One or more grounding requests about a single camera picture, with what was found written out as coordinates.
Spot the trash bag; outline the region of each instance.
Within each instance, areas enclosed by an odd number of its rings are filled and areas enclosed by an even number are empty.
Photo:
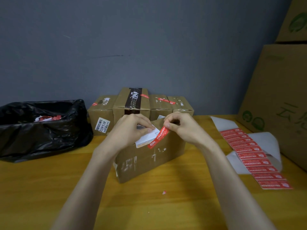
[[[93,139],[82,99],[0,107],[0,160],[21,162],[86,146]]]

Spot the wooden tabletop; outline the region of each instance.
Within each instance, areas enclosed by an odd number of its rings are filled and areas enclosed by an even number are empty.
[[[235,116],[217,117],[234,120]],[[195,119],[225,154],[232,151],[209,116]],[[50,228],[103,139],[94,137],[88,146],[57,156],[17,164],[0,162],[0,229]],[[282,174],[294,190],[263,190],[251,175],[240,178],[279,230],[305,230],[307,173],[284,156],[282,162]],[[124,184],[118,183],[112,168],[95,229],[227,228],[206,161],[187,144],[181,157]]]

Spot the finger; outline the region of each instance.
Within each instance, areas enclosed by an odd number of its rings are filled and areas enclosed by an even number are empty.
[[[166,118],[165,118],[165,120],[164,120],[164,124],[165,123],[171,123],[172,121],[174,121],[174,120],[181,120],[181,115],[182,115],[182,113],[180,113],[180,112],[174,112],[174,113],[171,113],[171,114],[169,114]]]
[[[139,140],[143,135],[146,135],[146,134],[152,132],[153,130],[150,129],[150,128],[142,128],[142,129],[139,129],[139,130],[136,130],[136,131],[137,131],[137,133],[136,133],[137,140]]]
[[[173,123],[164,123],[164,126],[165,126],[167,129],[169,129],[169,130],[171,130],[171,131],[174,131],[174,132],[177,132],[177,130],[178,130],[178,128],[179,128],[178,125],[173,124]]]
[[[147,122],[146,120],[144,120],[144,119],[142,119],[142,118],[140,118],[140,117],[137,117],[136,118],[136,120],[137,120],[137,123],[138,124],[140,124],[140,125],[142,125],[142,126],[144,126],[144,127],[148,127],[148,128],[150,128],[150,129],[155,129],[155,126],[153,126],[152,124],[151,124],[151,122]]]
[[[142,115],[142,114],[136,114],[136,116],[137,116],[137,117],[140,117],[140,118],[142,118],[142,119],[144,119],[144,120],[146,120],[149,124],[151,124],[149,118],[145,117],[144,115]]]

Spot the barcode label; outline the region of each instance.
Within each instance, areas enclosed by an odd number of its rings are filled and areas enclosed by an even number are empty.
[[[102,133],[106,133],[106,130],[108,129],[110,124],[109,120],[99,118],[95,127],[95,130],[100,131]]]

